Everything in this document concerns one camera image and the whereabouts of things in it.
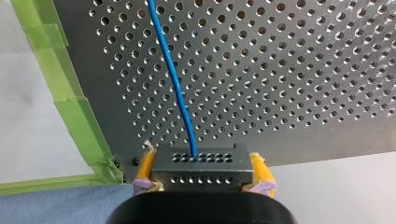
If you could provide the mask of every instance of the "white surface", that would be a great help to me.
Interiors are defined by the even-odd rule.
[[[395,224],[396,152],[271,168],[302,224]]]
[[[0,0],[0,21],[0,184],[93,174],[53,104],[9,0]]]

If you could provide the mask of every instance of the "blue wire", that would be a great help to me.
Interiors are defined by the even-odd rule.
[[[160,20],[157,16],[157,11],[155,7],[155,0],[148,0],[148,10],[151,15],[152,22],[154,23],[155,31],[157,32],[158,40],[160,41],[161,49],[163,50],[163,56],[165,57],[166,65],[168,66],[169,73],[172,78],[172,82],[175,87],[175,93],[177,98],[178,108],[180,109],[181,115],[184,120],[184,124],[186,125],[187,134],[189,136],[191,156],[196,158],[198,156],[197,143],[195,141],[194,129],[192,128],[192,123],[190,120],[189,111],[186,109],[186,105],[184,104],[184,99],[182,95],[182,90],[180,87],[180,83],[177,78],[177,71],[173,64],[172,56],[169,53],[168,44],[166,43],[165,36],[163,35],[162,26],[160,24]]]

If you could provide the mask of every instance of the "metal plate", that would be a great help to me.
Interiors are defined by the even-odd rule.
[[[186,147],[145,1],[54,1],[81,87],[133,179],[143,142]],[[157,0],[199,147],[269,165],[392,151],[393,1]]]
[[[240,191],[253,182],[253,168],[244,145],[233,148],[200,148],[191,158],[188,148],[160,145],[151,175],[166,190]]]

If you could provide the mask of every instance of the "perforated metal block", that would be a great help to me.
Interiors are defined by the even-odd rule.
[[[153,164],[152,179],[166,190],[224,191],[241,190],[253,182],[253,169],[244,145],[233,148],[200,148],[192,158],[188,148],[160,145]]]
[[[113,154],[187,134],[145,1],[54,0]],[[199,147],[269,165],[395,150],[395,2],[157,0]]]

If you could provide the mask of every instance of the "green plastic edge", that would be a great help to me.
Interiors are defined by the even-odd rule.
[[[97,175],[72,175],[48,179],[29,180],[0,185],[0,195],[33,192],[48,189],[66,189],[80,186],[101,185]]]
[[[12,0],[21,26],[49,86],[54,103],[94,175],[73,175],[0,184],[0,194],[120,184],[113,157],[66,50],[68,42],[52,0]]]

